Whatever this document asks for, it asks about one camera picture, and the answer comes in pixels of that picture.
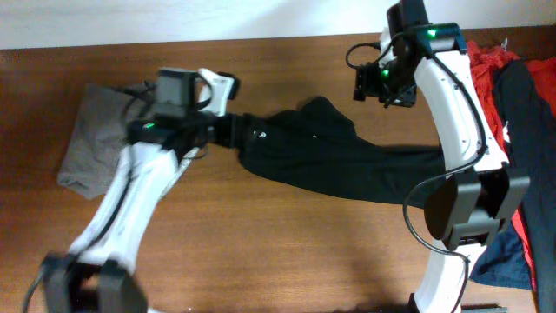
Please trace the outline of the black t-shirt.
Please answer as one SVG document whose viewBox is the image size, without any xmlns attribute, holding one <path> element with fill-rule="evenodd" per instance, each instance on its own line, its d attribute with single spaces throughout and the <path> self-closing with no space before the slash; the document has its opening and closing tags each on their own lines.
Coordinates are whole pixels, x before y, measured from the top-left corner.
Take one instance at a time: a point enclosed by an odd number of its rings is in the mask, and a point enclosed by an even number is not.
<svg viewBox="0 0 556 313">
<path fill-rule="evenodd" d="M 417 183 L 444 171 L 440 148 L 365 141 L 325 97 L 271 117 L 245 114 L 238 125 L 246 170 L 328 196 L 401 204 Z"/>
</svg>

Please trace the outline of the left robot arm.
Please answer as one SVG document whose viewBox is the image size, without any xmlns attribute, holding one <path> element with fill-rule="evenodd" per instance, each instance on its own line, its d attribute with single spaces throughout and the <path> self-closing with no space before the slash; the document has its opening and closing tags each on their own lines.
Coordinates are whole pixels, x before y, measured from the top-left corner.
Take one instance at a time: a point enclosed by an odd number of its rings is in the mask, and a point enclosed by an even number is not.
<svg viewBox="0 0 556 313">
<path fill-rule="evenodd" d="M 137 253 L 160 200 L 207 143 L 237 148 L 255 135 L 249 115 L 151 117 L 127 126 L 128 145 L 107 194 L 64 256 L 48 254 L 38 282 L 49 312 L 149 312 L 134 280 Z"/>
</svg>

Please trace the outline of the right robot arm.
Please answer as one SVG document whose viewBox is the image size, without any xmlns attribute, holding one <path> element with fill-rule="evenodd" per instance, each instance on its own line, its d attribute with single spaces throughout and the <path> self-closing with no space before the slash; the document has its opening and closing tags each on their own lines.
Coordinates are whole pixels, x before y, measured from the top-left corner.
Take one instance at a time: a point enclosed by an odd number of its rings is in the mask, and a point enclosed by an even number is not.
<svg viewBox="0 0 556 313">
<path fill-rule="evenodd" d="M 431 23 L 422 0 L 387 11 L 380 56 L 355 69 L 354 99 L 410 107 L 422 94 L 434 119 L 445 170 L 425 201 L 427 269 L 407 311 L 459 312 L 470 273 L 507 229 L 527 192 L 526 171 L 511 166 L 473 87 L 467 43 L 456 23 Z"/>
</svg>

